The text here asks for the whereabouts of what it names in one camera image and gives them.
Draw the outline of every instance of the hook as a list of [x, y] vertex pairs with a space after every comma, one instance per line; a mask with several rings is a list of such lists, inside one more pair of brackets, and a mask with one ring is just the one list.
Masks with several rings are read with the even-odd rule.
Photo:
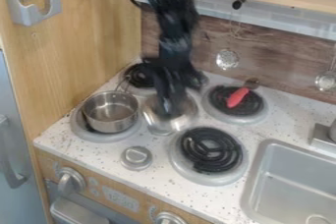
[[234, 10], [239, 10], [242, 8], [243, 3], [245, 3], [247, 0], [236, 0], [234, 3], [232, 3], [232, 8]]

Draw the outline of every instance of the faucet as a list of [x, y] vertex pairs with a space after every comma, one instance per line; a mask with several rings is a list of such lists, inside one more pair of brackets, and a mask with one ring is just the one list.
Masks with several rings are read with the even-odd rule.
[[336, 154], [336, 119], [330, 127], [315, 124], [310, 146]]

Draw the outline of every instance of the sink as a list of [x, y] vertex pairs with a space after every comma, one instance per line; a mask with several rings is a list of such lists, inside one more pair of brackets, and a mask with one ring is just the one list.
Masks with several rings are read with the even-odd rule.
[[241, 207], [260, 224], [335, 224], [336, 159], [279, 140], [262, 142]]

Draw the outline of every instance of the wall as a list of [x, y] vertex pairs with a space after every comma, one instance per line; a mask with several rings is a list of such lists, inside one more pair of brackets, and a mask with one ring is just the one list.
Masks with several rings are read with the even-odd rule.
[[[157, 53], [158, 27], [148, 8], [142, 11], [142, 52]], [[257, 77], [262, 85], [336, 104], [333, 93], [314, 86], [333, 56], [334, 42], [298, 33], [242, 24], [238, 38], [230, 36], [230, 23], [202, 16], [195, 36], [194, 64], [203, 70], [238, 80]], [[216, 54], [230, 47], [239, 54], [237, 69], [222, 71], [215, 64]]]

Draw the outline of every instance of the red handle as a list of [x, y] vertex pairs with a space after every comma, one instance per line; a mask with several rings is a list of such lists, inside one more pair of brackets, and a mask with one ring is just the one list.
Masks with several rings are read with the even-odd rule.
[[250, 92], [250, 90], [246, 87], [241, 87], [234, 93], [232, 93], [229, 97], [229, 99], [226, 100], [226, 105], [228, 108], [236, 107], [238, 104], [242, 102], [244, 97]]

